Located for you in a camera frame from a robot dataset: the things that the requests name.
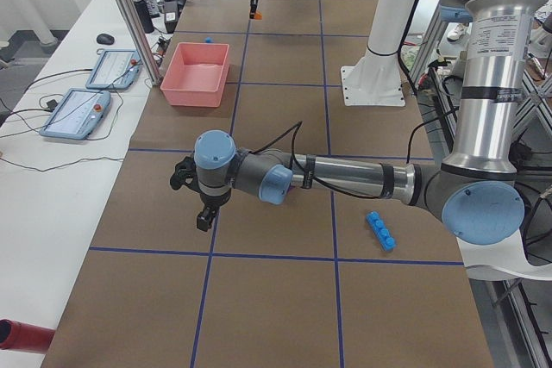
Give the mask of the teach pendant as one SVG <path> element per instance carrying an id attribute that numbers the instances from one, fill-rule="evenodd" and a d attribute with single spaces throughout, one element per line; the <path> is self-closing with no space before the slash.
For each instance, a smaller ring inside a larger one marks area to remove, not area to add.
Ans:
<path id="1" fill-rule="evenodd" d="M 39 134 L 43 137 L 84 140 L 110 108 L 107 90 L 71 88 L 61 99 Z"/>
<path id="2" fill-rule="evenodd" d="M 136 50 L 104 49 L 92 69 L 85 88 L 89 90 L 126 90 L 140 71 Z"/>

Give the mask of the black computer mouse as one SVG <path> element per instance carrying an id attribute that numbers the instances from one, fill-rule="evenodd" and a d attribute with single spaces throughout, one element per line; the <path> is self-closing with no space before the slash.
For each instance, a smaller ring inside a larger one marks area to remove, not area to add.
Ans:
<path id="1" fill-rule="evenodd" d="M 110 34 L 101 33 L 97 36 L 96 42 L 100 45 L 113 45 L 115 38 Z"/>

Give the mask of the red cylinder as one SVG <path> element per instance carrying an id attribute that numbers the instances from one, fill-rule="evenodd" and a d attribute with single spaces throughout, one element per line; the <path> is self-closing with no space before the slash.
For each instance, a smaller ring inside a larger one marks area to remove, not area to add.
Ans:
<path id="1" fill-rule="evenodd" d="M 55 330 L 27 323 L 1 320 L 1 349 L 46 354 Z"/>

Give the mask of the far teach pendant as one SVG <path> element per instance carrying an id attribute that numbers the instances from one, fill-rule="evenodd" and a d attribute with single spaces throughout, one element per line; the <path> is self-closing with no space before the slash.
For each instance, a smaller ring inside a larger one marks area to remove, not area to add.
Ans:
<path id="1" fill-rule="evenodd" d="M 85 88 L 89 90 L 126 90 L 140 71 L 136 50 L 104 49 L 92 69 Z"/>

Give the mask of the near teach pendant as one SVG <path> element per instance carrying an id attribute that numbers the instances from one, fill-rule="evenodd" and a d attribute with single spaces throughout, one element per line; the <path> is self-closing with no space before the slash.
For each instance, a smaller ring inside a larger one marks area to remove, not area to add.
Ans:
<path id="1" fill-rule="evenodd" d="M 84 140 L 110 108 L 107 90 L 71 88 L 61 99 L 39 134 L 43 137 Z"/>

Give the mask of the black bottle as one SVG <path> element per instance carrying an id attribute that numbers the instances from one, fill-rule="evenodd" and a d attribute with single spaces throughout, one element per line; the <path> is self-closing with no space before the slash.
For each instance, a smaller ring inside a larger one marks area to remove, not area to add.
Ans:
<path id="1" fill-rule="evenodd" d="M 146 34 L 151 34 L 154 31 L 154 25 L 149 14 L 147 3 L 145 0 L 132 0 L 139 17 L 141 26 Z"/>

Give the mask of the black power adapter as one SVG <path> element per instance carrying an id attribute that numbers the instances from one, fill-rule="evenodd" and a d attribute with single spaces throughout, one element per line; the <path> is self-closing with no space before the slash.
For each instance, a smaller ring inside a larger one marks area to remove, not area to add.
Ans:
<path id="1" fill-rule="evenodd" d="M 179 21 L 179 6 L 176 1 L 165 1 L 163 6 L 164 25 L 166 32 L 172 34 Z"/>

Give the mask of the aluminium frame post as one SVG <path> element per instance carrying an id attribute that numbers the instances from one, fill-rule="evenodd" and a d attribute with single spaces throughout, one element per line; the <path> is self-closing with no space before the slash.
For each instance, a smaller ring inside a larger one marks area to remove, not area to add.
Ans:
<path id="1" fill-rule="evenodd" d="M 126 23 L 126 26 L 130 32 L 132 41 L 135 44 L 135 47 L 140 54 L 141 61 L 147 74 L 150 77 L 151 83 L 153 86 L 158 86 L 161 83 L 161 75 L 159 67 L 154 59 L 154 54 L 151 51 L 149 43 L 147 41 L 146 34 L 141 25 L 140 18 L 135 9 L 134 3 L 132 0 L 116 0 L 116 4 L 122 19 Z"/>

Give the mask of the long blue block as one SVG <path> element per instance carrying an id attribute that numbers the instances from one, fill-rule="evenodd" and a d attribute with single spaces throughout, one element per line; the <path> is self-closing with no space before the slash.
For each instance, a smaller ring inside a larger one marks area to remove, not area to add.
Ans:
<path id="1" fill-rule="evenodd" d="M 392 237 L 379 213 L 372 211 L 366 215 L 366 221 L 377 238 L 381 248 L 389 252 L 396 247 L 396 241 Z"/>

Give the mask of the pink plastic box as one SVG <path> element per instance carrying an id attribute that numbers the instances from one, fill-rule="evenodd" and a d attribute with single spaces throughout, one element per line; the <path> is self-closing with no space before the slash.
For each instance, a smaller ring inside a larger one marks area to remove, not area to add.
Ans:
<path id="1" fill-rule="evenodd" d="M 180 42 L 161 84 L 172 106 L 217 108 L 229 73 L 229 44 Z"/>

